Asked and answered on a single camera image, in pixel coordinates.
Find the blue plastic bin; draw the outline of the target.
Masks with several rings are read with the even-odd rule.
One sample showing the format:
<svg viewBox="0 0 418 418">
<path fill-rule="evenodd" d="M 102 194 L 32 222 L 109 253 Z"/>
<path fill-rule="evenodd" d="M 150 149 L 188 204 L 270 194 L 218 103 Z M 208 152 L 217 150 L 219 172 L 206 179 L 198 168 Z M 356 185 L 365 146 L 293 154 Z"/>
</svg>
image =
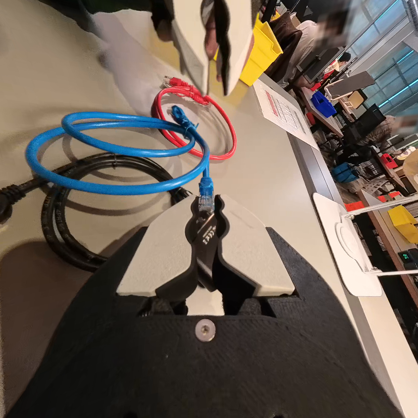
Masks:
<svg viewBox="0 0 418 418">
<path fill-rule="evenodd" d="M 329 118 L 337 114 L 332 103 L 320 92 L 316 91 L 311 97 L 311 102 L 318 112 L 325 118 Z"/>
</svg>

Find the large yellow plastic bin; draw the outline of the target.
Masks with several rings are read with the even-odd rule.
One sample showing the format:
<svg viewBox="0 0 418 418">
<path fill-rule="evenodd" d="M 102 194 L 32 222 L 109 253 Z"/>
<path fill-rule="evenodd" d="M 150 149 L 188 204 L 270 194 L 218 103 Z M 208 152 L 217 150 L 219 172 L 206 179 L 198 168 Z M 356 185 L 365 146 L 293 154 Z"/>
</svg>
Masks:
<svg viewBox="0 0 418 418">
<path fill-rule="evenodd" d="M 269 65 L 283 53 L 269 23 L 263 23 L 259 13 L 255 18 L 253 38 L 253 48 L 239 78 L 247 86 L 252 86 Z"/>
</svg>

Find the black adapter box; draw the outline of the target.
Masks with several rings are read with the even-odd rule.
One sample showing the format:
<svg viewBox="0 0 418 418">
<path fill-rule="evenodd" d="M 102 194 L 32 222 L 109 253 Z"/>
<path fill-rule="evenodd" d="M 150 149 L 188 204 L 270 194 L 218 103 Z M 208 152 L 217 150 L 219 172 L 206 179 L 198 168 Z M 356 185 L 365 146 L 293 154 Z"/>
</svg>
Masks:
<svg viewBox="0 0 418 418">
<path fill-rule="evenodd" d="M 217 219 L 214 213 L 198 212 L 193 216 L 188 232 L 195 248 L 199 286 L 214 292 L 212 265 L 218 245 Z"/>
</svg>

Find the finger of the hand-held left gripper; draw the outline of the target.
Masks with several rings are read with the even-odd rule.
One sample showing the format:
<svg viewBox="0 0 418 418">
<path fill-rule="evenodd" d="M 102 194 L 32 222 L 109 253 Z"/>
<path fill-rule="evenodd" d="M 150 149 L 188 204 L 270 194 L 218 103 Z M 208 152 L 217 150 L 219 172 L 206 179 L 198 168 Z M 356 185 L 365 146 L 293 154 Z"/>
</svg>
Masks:
<svg viewBox="0 0 418 418">
<path fill-rule="evenodd" d="M 173 0 L 172 32 L 180 56 L 180 71 L 188 76 L 201 94 L 208 94 L 209 59 L 206 28 L 201 16 L 202 1 Z"/>
<path fill-rule="evenodd" d="M 224 96 L 229 96 L 239 81 L 252 44 L 258 13 L 259 1 L 214 1 L 217 72 Z"/>
</svg>

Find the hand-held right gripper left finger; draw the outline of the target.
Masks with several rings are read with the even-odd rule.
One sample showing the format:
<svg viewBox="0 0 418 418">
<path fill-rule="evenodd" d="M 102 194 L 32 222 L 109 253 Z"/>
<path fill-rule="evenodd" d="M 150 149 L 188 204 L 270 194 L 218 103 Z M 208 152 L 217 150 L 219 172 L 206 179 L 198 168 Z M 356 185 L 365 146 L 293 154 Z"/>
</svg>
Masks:
<svg viewBox="0 0 418 418">
<path fill-rule="evenodd" d="M 147 228 L 121 282 L 118 295 L 186 300 L 198 285 L 195 223 L 199 198 L 189 196 Z"/>
</svg>

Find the small yellow storage bin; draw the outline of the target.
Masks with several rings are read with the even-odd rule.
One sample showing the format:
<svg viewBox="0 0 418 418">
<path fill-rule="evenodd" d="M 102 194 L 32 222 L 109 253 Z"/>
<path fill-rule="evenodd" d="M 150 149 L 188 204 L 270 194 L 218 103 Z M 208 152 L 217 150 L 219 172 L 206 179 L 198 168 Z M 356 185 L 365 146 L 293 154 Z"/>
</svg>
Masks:
<svg viewBox="0 0 418 418">
<path fill-rule="evenodd" d="M 418 244 L 418 221 L 402 205 L 388 210 L 388 215 L 395 229 L 412 244 Z"/>
</svg>

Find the black digital display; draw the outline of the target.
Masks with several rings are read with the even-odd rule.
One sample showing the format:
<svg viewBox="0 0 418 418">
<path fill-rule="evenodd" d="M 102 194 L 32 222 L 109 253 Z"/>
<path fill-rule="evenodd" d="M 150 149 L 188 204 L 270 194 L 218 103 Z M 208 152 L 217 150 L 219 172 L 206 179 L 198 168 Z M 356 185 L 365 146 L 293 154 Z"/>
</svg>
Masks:
<svg viewBox="0 0 418 418">
<path fill-rule="evenodd" d="M 418 249 L 411 248 L 402 252 L 398 252 L 405 269 L 413 270 L 418 268 Z"/>
</svg>

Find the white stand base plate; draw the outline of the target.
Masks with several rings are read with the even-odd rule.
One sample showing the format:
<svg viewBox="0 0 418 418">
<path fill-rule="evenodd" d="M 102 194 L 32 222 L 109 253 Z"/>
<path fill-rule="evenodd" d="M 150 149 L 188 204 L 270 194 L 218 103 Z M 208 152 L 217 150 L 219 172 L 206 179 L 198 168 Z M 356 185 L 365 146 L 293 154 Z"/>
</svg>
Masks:
<svg viewBox="0 0 418 418">
<path fill-rule="evenodd" d="M 417 275 L 417 270 L 383 272 L 374 267 L 352 222 L 354 217 L 367 212 L 394 207 L 400 202 L 412 203 L 417 200 L 417 196 L 413 195 L 402 200 L 380 203 L 351 212 L 318 193 L 313 193 L 312 199 L 342 282 L 351 295 L 380 297 L 383 289 L 378 277 Z"/>
</svg>

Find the blue bag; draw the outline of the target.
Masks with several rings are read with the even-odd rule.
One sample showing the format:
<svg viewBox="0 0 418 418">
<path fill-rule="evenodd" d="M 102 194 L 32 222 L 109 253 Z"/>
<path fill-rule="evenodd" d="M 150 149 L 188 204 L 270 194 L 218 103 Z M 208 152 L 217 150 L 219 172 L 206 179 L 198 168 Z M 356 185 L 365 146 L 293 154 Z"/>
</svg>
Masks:
<svg viewBox="0 0 418 418">
<path fill-rule="evenodd" d="M 333 180 L 340 184 L 347 184 L 359 180 L 356 169 L 347 162 L 333 167 L 331 169 L 331 175 Z"/>
</svg>

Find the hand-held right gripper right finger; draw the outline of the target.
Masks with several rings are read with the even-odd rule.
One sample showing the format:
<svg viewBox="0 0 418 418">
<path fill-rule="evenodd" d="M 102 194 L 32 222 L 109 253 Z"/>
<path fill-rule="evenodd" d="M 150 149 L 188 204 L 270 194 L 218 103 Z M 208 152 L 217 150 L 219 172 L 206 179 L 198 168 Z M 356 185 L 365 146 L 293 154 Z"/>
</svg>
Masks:
<svg viewBox="0 0 418 418">
<path fill-rule="evenodd" d="M 215 196 L 213 282 L 224 297 L 291 295 L 295 286 L 266 226 L 225 194 Z"/>
</svg>

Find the laminated paper sheet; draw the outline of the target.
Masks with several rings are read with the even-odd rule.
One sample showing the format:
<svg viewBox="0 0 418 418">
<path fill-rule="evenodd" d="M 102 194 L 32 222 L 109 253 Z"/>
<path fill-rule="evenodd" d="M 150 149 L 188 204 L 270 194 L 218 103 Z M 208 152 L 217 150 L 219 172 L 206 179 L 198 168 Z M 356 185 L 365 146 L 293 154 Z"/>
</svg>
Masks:
<svg viewBox="0 0 418 418">
<path fill-rule="evenodd" d="M 265 119 L 310 145 L 311 148 L 319 150 L 300 108 L 295 107 L 260 80 L 256 80 L 253 87 Z"/>
</svg>

